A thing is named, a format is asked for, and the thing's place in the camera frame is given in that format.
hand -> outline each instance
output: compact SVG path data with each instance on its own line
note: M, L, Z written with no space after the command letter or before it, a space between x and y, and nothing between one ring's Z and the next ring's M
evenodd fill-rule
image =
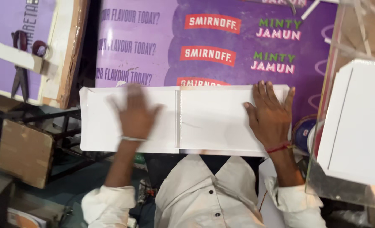
M244 103L250 127L255 137L265 148L273 148L288 140L288 131L292 122L292 103L295 88L289 91L286 101L281 105L273 91L272 83L259 81L252 87L255 106Z
M147 108L145 94L138 84L127 87L127 107L125 110L112 101L118 113L123 135L139 139L147 139L154 125L155 118L162 106L156 106L149 110Z

purple poster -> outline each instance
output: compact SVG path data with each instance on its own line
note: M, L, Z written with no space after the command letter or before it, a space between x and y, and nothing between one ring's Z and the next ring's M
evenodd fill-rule
M13 46L12 32L22 30L27 35L27 51L36 40L48 42L55 0L0 1L0 43ZM0 90L11 92L16 74L14 65L0 59ZM38 99L41 75L28 71L29 98Z
M337 5L291 0L104 0L96 87L296 86L293 121L317 112Z

white shirt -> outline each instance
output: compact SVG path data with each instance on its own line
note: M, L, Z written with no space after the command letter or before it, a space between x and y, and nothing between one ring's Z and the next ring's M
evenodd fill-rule
M187 155L164 180L155 198L156 228L265 227L256 208L254 171L241 157L231 156L213 175L199 155ZM304 185L277 187L265 180L275 205L291 228L325 228L322 202L306 194ZM102 186L82 199L84 219L90 228L126 228L128 212L135 206L132 186Z

shirt sleeve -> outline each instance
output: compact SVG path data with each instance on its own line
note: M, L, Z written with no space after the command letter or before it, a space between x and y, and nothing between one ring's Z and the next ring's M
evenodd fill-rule
M276 207L282 211L285 224L290 228L326 228L321 217L322 201L316 194L305 193L305 185L278 187L275 177L265 179L268 190Z
M133 186L94 189L82 199L84 220L89 228L126 228L128 212L135 207Z

person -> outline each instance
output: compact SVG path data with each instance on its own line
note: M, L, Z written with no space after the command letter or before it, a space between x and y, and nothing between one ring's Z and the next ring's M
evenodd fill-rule
M250 102L243 104L249 125L269 154L277 178L265 180L276 207L282 211L287 227L326 227L320 215L322 202L305 193L305 182L296 166L292 150L286 145L292 121L292 87L280 104L271 82L253 85ZM127 107L119 111L124 138L100 189L82 199L84 219L90 228L127 227L128 212L136 204L130 186L136 150L147 139L161 106L148 109L142 89L128 87ZM214 175L199 155L187 155L170 171L155 198L155 227L264 227L256 208L256 176L239 156L231 156Z

